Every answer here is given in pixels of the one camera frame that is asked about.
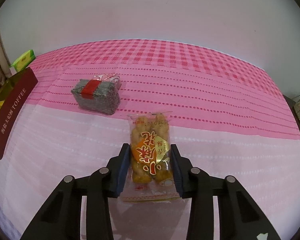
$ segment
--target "snack package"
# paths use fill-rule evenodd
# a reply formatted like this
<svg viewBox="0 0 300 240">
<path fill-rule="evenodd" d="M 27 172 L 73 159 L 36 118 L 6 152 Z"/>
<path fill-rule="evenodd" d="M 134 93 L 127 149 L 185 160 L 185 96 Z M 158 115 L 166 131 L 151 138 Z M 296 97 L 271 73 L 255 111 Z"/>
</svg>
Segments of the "snack package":
<svg viewBox="0 0 300 240">
<path fill-rule="evenodd" d="M 131 168 L 124 201 L 178 198 L 170 165 L 169 120 L 165 113 L 128 115 Z"/>
<path fill-rule="evenodd" d="M 120 104 L 120 86 L 118 75 L 100 74 L 91 80 L 80 79 L 71 93 L 81 108 L 114 114 Z"/>
</svg>

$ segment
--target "pink tablecloth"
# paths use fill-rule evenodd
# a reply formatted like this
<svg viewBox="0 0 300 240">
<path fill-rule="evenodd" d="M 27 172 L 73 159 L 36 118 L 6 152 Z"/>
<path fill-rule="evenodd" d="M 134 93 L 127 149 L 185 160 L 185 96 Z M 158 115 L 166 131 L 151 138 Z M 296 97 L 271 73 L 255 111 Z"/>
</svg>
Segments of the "pink tablecloth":
<svg viewBox="0 0 300 240">
<path fill-rule="evenodd" d="M 21 234 L 64 176 L 91 174 L 129 142 L 127 114 L 153 111 L 172 111 L 171 142 L 181 154 L 212 176 L 236 176 L 283 240 L 300 226 L 300 133 L 265 71 L 210 49 L 154 40 L 74 45 L 30 67 L 39 83 L 0 161 L 0 210 Z M 112 72 L 123 83 L 116 113 L 79 109 L 70 93 L 78 80 Z M 190 203 L 111 200 L 115 239 L 185 239 Z M 148 210 L 143 219 L 140 209 Z"/>
</svg>

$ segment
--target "silver screw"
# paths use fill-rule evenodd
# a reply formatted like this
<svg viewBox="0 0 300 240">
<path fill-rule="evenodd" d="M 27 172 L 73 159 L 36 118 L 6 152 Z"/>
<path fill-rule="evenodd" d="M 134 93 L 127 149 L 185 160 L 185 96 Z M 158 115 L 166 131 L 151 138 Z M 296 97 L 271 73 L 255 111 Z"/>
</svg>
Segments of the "silver screw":
<svg viewBox="0 0 300 240">
<path fill-rule="evenodd" d="M 63 178 L 63 181 L 66 182 L 66 183 L 71 182 L 72 180 L 73 180 L 73 178 L 72 178 L 71 175 L 65 176 L 65 177 Z"/>
<path fill-rule="evenodd" d="M 227 181 L 229 181 L 230 183 L 234 183 L 234 182 L 235 182 L 235 177 L 233 177 L 233 176 L 228 176 L 228 177 L 227 177 Z"/>
<path fill-rule="evenodd" d="M 193 174 L 199 174 L 200 173 L 200 169 L 199 168 L 197 168 L 197 167 L 193 167 L 193 168 L 191 168 L 191 173 L 193 173 Z"/>
<path fill-rule="evenodd" d="M 106 168 L 106 167 L 103 167 L 103 168 L 101 168 L 101 169 L 99 170 L 99 172 L 100 172 L 101 174 L 107 174 L 107 173 L 109 172 L 109 169 Z"/>
</svg>

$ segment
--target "wall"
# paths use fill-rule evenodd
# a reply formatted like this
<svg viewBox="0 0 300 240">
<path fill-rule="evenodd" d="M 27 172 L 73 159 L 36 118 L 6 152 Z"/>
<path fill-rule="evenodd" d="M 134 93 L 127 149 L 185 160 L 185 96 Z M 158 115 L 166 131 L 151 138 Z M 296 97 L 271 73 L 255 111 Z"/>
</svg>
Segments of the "wall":
<svg viewBox="0 0 300 240">
<path fill-rule="evenodd" d="M 11 61 L 97 40 L 149 38 L 212 48 L 300 93 L 300 9 L 293 0 L 7 0 L 0 31 Z"/>
</svg>

